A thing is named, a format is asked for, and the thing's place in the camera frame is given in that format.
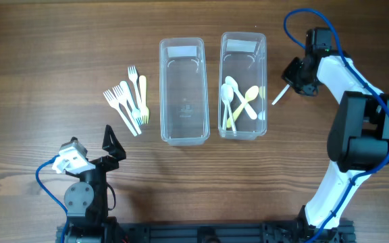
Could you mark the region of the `white spoon angled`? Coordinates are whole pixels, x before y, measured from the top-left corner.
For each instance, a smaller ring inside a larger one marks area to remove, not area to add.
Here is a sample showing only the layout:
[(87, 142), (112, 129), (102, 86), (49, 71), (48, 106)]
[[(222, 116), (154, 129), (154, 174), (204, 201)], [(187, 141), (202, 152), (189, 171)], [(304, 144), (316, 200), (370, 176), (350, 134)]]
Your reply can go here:
[(286, 91), (290, 88), (290, 85), (287, 84), (281, 91), (280, 93), (277, 95), (277, 97), (273, 100), (273, 102), (271, 103), (272, 105), (275, 105), (283, 96), (284, 94), (286, 93)]

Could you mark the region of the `yellow plastic spoon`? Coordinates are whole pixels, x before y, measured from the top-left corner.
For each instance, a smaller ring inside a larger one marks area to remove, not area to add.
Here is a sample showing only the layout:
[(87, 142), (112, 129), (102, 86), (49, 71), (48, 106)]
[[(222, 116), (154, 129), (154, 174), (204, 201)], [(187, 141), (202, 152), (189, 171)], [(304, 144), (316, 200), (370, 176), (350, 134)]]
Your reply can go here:
[[(250, 108), (251, 106), (249, 105), (249, 102), (250, 101), (253, 101), (254, 99), (256, 99), (257, 95), (259, 94), (259, 87), (258, 86), (252, 86), (250, 87), (245, 95), (244, 95), (244, 98), (243, 98), (243, 101), (241, 102), (241, 104), (238, 106), (238, 108), (236, 108), (235, 111), (233, 111), (232, 113), (232, 116), (233, 116), (233, 119), (234, 119), (234, 122), (238, 119), (238, 116), (241, 114), (242, 110), (245, 109), (245, 108)], [(251, 119), (256, 119), (257, 118), (257, 114), (255, 111), (253, 112), (248, 112), (248, 115)], [(231, 128), (231, 119), (228, 118), (227, 122), (226, 122), (226, 127), (227, 128)]]

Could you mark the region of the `white spoon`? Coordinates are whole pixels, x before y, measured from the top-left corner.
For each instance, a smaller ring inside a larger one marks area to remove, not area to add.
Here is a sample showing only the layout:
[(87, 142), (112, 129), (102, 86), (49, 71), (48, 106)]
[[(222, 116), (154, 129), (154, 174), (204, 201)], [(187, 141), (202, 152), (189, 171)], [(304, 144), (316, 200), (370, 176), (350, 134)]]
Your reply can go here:
[(224, 103), (224, 115), (222, 120), (222, 129), (227, 130), (227, 118), (228, 118), (228, 85), (222, 84), (221, 86), (221, 99)]
[[(237, 95), (237, 97), (239, 98), (240, 102), (243, 101), (243, 98), (244, 96), (241, 94), (241, 92), (239, 91), (238, 89), (238, 83), (235, 81), (235, 79), (233, 79), (231, 76), (226, 76), (225, 78), (225, 83), (230, 85), (233, 89), (233, 91), (235, 92), (235, 94)], [(244, 109), (246, 112), (253, 112), (255, 111), (252, 107), (250, 108), (245, 108)]]
[(233, 97), (234, 97), (234, 91), (233, 91), (232, 87), (230, 85), (228, 85), (228, 117), (231, 119), (231, 123), (232, 123), (231, 128), (232, 128), (233, 133), (235, 134), (236, 133), (236, 126), (235, 126), (234, 119), (232, 116), (232, 110), (230, 108), (230, 102), (233, 100)]

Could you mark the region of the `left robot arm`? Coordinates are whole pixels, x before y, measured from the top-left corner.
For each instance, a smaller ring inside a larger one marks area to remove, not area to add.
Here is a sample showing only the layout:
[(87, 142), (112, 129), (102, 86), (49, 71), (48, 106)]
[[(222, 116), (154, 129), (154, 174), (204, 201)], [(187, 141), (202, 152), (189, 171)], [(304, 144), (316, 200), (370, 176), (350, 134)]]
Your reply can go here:
[(128, 242), (128, 235), (108, 212), (107, 191), (114, 191), (106, 174), (119, 168), (126, 152), (111, 126), (105, 127), (102, 149), (108, 155), (89, 161), (77, 138), (63, 144), (54, 169), (79, 179), (64, 194), (66, 223), (57, 230), (56, 242)]

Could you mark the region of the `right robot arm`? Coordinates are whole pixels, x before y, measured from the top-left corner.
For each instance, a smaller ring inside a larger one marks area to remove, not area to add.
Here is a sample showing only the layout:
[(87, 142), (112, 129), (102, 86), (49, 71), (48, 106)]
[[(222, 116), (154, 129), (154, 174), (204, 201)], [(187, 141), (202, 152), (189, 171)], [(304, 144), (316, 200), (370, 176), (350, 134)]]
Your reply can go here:
[(300, 95), (315, 97), (325, 85), (339, 104), (328, 135), (328, 170), (315, 196), (305, 205), (307, 224), (325, 230), (337, 227), (340, 216), (368, 172), (389, 153), (389, 94), (370, 84), (347, 53), (332, 48), (332, 31), (306, 33), (305, 56), (295, 57), (282, 79)]

